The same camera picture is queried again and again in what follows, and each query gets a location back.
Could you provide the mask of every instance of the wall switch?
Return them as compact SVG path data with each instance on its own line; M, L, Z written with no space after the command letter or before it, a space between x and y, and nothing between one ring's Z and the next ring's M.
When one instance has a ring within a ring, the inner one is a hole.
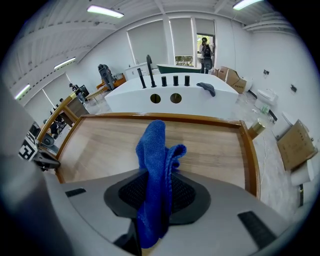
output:
M291 88L292 91L297 92L297 87L295 87L293 84L291 84Z

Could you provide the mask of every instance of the wooden tray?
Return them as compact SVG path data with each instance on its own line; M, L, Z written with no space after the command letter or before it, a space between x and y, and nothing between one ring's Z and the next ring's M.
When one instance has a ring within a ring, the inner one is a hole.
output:
M166 124L165 145L184 144L180 170L235 184L260 198L256 151L243 121L167 113L83 115L56 158L60 182L77 182L139 167L136 146L152 120Z

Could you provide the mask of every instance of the black mesh pad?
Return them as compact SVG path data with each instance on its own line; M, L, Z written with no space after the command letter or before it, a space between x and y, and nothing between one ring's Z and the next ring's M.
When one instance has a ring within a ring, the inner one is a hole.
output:
M119 189L119 197L122 201L138 210L146 199L148 172L137 177Z
M196 196L195 189L175 176L171 176L172 213L179 212L190 205Z
M138 210L146 199L148 172L137 177L119 189L122 201ZM190 205L196 196L196 191L185 182L171 176L172 186L172 213L176 213Z
M146 199L148 176L148 171L143 169L110 186L104 193L106 205L117 216L135 219ZM210 194L203 185L174 172L171 175L171 186L170 225L193 223L209 208Z

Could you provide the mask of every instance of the blue towel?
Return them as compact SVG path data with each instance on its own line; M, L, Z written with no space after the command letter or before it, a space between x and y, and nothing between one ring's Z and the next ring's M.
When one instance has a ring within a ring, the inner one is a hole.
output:
M153 121L135 149L139 168L149 172L145 201L136 218L142 248L152 247L168 230L172 209L171 172L179 167L178 158L187 152L182 144L165 147L165 129L163 121Z

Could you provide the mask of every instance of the brown cardboard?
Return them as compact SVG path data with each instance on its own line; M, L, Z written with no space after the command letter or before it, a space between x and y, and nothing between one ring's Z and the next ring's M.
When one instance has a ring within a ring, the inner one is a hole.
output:
M317 153L308 135L308 129L300 120L277 142L277 145L286 171L292 170Z
M229 68L226 83L235 89L237 93L242 94L245 91L247 81L240 78L235 70Z
M219 72L219 69L216 69L216 68L215 68L215 69L213 70L213 72L212 72L212 75L214 75L214 76L217 77L217 76L218 76L218 72Z
M218 71L218 78L220 78L222 81L225 81L228 69L228 67L222 66Z

